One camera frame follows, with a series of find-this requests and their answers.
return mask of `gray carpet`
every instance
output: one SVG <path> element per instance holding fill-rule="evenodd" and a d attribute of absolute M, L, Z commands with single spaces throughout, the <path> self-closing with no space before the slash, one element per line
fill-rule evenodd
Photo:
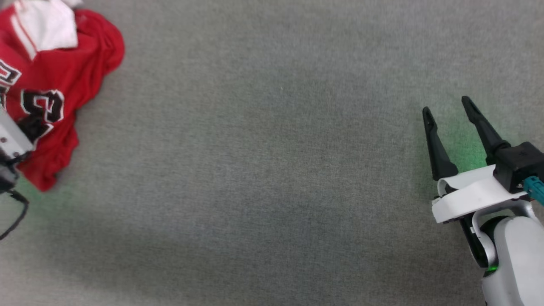
<path fill-rule="evenodd" d="M 126 58 L 55 188 L 20 183 L 1 305 L 484 305 L 459 225 L 431 213 L 421 109 L 461 170 L 484 165 L 462 95 L 544 149 L 542 1 L 87 7 Z"/>

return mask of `white stripe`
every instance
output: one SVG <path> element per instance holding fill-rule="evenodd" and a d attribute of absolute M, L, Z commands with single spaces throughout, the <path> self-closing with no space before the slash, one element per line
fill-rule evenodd
<path fill-rule="evenodd" d="M 19 25 L 19 22 L 17 21 L 16 16 L 11 17 L 11 26 L 13 27 L 15 34 L 17 34 L 19 41 L 21 41 L 25 50 L 27 50 L 28 56 L 30 57 L 30 59 L 34 59 L 34 57 L 36 57 L 36 50 L 34 49 L 34 46 L 32 46 L 32 43 L 30 42 L 30 40 L 24 33 L 23 29 Z"/>

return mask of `black cable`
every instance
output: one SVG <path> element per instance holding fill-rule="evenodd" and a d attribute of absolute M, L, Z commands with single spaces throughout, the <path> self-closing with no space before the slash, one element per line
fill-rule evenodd
<path fill-rule="evenodd" d="M 21 212 L 21 215 L 19 216 L 19 218 L 17 218 L 17 220 L 15 220 L 15 222 L 9 227 L 9 229 L 7 229 L 3 234 L 0 235 L 0 240 L 6 238 L 9 235 L 9 233 L 11 233 L 14 229 L 17 228 L 19 223 L 26 216 L 27 210 L 28 210 L 28 204 L 29 204 L 28 200 L 22 194 L 20 194 L 17 190 L 9 190 L 6 192 L 11 194 L 12 198 L 14 198 L 15 200 L 23 204 L 23 211 Z"/>

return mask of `red fabric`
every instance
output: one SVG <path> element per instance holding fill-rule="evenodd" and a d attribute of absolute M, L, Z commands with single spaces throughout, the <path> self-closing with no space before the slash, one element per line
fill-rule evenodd
<path fill-rule="evenodd" d="M 60 92 L 58 96 L 64 97 L 62 109 L 43 97 L 34 100 L 37 110 L 51 107 L 51 114 L 44 113 L 44 124 L 52 129 L 37 140 L 35 151 L 18 167 L 32 184 L 46 191 L 56 183 L 55 174 L 70 163 L 78 145 L 75 111 L 98 93 L 102 78 L 121 64 L 125 47 L 119 30 L 103 16 L 77 10 L 78 47 L 41 51 L 30 60 L 12 29 L 13 13 L 13 8 L 0 13 L 0 59 L 22 74 L 14 85 L 4 84 L 9 88 L 4 97 L 8 114 L 15 121 L 28 116 L 32 103 L 23 104 L 23 93 Z"/>

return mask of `teal connector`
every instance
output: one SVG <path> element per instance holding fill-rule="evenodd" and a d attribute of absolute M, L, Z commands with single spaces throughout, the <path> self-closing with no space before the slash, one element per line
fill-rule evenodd
<path fill-rule="evenodd" d="M 536 176 L 530 176 L 523 181 L 523 189 L 527 194 L 544 205 L 544 183 Z"/>

